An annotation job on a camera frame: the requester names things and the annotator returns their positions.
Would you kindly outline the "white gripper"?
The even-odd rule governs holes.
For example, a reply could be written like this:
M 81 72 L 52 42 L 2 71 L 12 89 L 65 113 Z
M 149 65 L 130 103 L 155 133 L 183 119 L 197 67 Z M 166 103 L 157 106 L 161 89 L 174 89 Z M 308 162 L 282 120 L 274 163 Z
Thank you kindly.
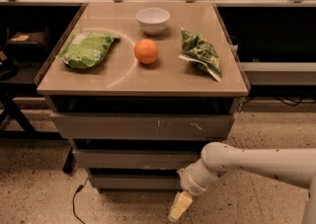
M 211 168 L 205 161 L 198 159 L 185 168 L 178 170 L 182 192 L 177 192 L 168 219 L 176 222 L 190 207 L 192 196 L 200 196 L 209 186 L 227 176 L 226 169 Z

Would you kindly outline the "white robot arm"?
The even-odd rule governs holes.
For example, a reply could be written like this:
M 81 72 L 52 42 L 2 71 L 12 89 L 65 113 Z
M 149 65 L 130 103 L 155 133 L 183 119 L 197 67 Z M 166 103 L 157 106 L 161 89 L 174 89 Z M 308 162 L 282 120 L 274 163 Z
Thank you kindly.
M 194 196 L 234 171 L 245 171 L 308 190 L 302 224 L 316 224 L 316 149 L 239 149 L 211 142 L 194 163 L 178 171 L 181 192 L 175 196 L 168 219 L 176 222 Z

